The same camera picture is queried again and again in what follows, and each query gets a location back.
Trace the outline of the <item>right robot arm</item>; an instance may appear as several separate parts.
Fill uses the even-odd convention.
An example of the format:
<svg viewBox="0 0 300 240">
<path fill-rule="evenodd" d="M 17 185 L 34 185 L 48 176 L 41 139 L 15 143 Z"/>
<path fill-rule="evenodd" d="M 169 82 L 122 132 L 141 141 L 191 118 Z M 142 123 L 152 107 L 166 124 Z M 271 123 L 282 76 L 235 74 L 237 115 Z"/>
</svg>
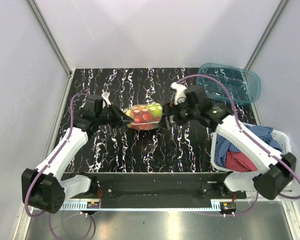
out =
<svg viewBox="0 0 300 240">
<path fill-rule="evenodd" d="M 217 185 L 218 195 L 229 198 L 237 191 L 256 190 L 268 200 L 274 200 L 293 180 L 297 159 L 291 152 L 280 152 L 251 132 L 223 104 L 212 104 L 202 86 L 185 87 L 172 83 L 173 101 L 163 105 L 161 127 L 183 125 L 196 120 L 235 145 L 257 168 L 256 171 L 229 171 Z"/>
</svg>

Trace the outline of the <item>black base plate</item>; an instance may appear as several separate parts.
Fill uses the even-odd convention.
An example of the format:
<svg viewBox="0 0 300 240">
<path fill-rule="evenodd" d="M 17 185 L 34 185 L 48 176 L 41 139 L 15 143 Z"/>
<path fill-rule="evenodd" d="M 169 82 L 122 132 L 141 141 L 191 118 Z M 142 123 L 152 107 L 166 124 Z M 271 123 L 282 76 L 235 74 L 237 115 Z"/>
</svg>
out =
<svg viewBox="0 0 300 240">
<path fill-rule="evenodd" d="M 212 200 L 244 200 L 245 191 L 231 192 L 225 173 L 88 173 L 99 183 L 102 210 L 163 211 L 212 209 Z"/>
</svg>

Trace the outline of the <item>clear polka dot zip bag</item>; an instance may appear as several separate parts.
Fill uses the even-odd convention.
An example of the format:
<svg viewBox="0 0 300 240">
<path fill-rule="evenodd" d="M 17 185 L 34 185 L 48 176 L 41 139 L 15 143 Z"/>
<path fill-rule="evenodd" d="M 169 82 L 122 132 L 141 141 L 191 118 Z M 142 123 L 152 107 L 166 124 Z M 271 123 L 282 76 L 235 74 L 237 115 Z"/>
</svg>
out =
<svg viewBox="0 0 300 240">
<path fill-rule="evenodd" d="M 137 131 L 149 131 L 159 127 L 163 107 L 160 103 L 152 102 L 150 104 L 133 105 L 125 108 L 123 112 L 133 119 L 133 122 L 127 125 L 128 128 Z"/>
</svg>

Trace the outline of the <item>blue checkered cloth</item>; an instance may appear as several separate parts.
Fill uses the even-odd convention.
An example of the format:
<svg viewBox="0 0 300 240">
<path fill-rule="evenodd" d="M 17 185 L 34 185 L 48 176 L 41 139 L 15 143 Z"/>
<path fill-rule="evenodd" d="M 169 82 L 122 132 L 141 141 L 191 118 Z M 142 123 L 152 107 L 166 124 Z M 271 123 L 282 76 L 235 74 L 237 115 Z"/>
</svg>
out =
<svg viewBox="0 0 300 240">
<path fill-rule="evenodd" d="M 267 172 L 270 165 L 282 162 L 284 154 L 268 145 L 271 137 L 268 131 L 261 135 L 261 141 L 259 137 L 245 130 L 240 121 L 236 122 L 232 116 L 228 116 L 223 123 L 216 126 L 215 132 L 232 142 L 236 146 L 233 152 L 245 154 L 262 173 Z"/>
</svg>

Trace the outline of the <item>white laundry basket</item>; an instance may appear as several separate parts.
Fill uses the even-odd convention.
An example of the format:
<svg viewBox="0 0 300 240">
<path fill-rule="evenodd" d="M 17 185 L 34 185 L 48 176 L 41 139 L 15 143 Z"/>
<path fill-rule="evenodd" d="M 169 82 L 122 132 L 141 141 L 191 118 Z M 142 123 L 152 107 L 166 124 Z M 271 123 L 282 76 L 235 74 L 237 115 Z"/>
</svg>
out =
<svg viewBox="0 0 300 240">
<path fill-rule="evenodd" d="M 276 151 L 279 151 L 280 154 L 287 154 L 291 152 L 291 145 L 288 136 L 278 130 L 273 129 L 272 127 L 253 125 L 249 123 L 241 123 L 241 126 L 247 130 L 250 134 L 256 135 L 262 141 L 263 138 L 261 135 L 268 131 L 268 134 L 271 135 L 269 147 L 272 147 Z M 214 169 L 222 172 L 230 172 L 229 168 L 226 168 L 226 153 L 227 151 L 233 151 L 236 146 L 225 137 L 219 135 L 217 132 L 211 134 L 212 144 L 211 144 L 211 165 Z M 248 171 L 248 172 L 239 172 L 233 170 L 232 173 L 224 180 L 226 187 L 232 191 L 255 191 L 253 178 L 258 176 L 261 172 Z"/>
</svg>

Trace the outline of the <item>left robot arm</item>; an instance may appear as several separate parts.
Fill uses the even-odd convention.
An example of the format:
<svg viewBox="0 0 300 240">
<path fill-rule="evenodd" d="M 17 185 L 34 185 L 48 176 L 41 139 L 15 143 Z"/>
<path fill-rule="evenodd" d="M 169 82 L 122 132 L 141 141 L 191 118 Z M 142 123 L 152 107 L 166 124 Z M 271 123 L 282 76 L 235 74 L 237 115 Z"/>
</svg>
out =
<svg viewBox="0 0 300 240">
<path fill-rule="evenodd" d="M 27 168 L 21 175 L 22 201 L 28 216 L 29 207 L 42 213 L 57 213 L 68 199 L 83 194 L 93 198 L 98 184 L 86 173 L 62 180 L 62 176 L 75 155 L 102 126 L 121 128 L 134 120 L 109 101 L 109 94 L 84 94 L 85 104 L 79 114 L 70 108 L 70 124 L 64 137 L 36 168 Z"/>
</svg>

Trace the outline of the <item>red cloth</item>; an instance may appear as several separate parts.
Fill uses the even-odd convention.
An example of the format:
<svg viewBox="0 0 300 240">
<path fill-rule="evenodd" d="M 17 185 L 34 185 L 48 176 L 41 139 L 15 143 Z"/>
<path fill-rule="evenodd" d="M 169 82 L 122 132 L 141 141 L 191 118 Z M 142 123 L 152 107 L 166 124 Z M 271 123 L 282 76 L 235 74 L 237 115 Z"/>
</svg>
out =
<svg viewBox="0 0 300 240">
<path fill-rule="evenodd" d="M 240 173 L 255 172 L 258 170 L 244 153 L 234 151 L 226 153 L 225 168 Z"/>
</svg>

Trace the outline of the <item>fake lychee bunch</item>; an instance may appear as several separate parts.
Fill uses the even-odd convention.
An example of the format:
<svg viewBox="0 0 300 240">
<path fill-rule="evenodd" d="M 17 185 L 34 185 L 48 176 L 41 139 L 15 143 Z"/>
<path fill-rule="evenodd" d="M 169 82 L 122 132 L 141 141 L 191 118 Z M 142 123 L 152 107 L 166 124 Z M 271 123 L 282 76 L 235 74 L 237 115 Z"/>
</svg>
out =
<svg viewBox="0 0 300 240">
<path fill-rule="evenodd" d="M 134 109 L 132 112 L 134 124 L 148 124 L 153 120 L 153 117 L 150 115 L 149 111 L 144 111 L 140 109 Z"/>
</svg>

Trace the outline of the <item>teal plastic container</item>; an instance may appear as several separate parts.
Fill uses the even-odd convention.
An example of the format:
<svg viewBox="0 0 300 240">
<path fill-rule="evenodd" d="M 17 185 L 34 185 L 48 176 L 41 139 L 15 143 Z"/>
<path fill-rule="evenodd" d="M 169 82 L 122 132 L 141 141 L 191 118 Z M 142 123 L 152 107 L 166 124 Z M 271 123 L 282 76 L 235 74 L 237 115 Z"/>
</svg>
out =
<svg viewBox="0 0 300 240">
<path fill-rule="evenodd" d="M 197 73 L 210 76 L 221 82 L 236 105 L 249 105 L 256 102 L 260 97 L 261 80 L 253 71 L 216 63 L 205 63 Z M 210 99 L 229 102 L 226 92 L 215 81 L 207 77 L 197 77 L 196 84 L 205 88 L 206 95 Z"/>
</svg>

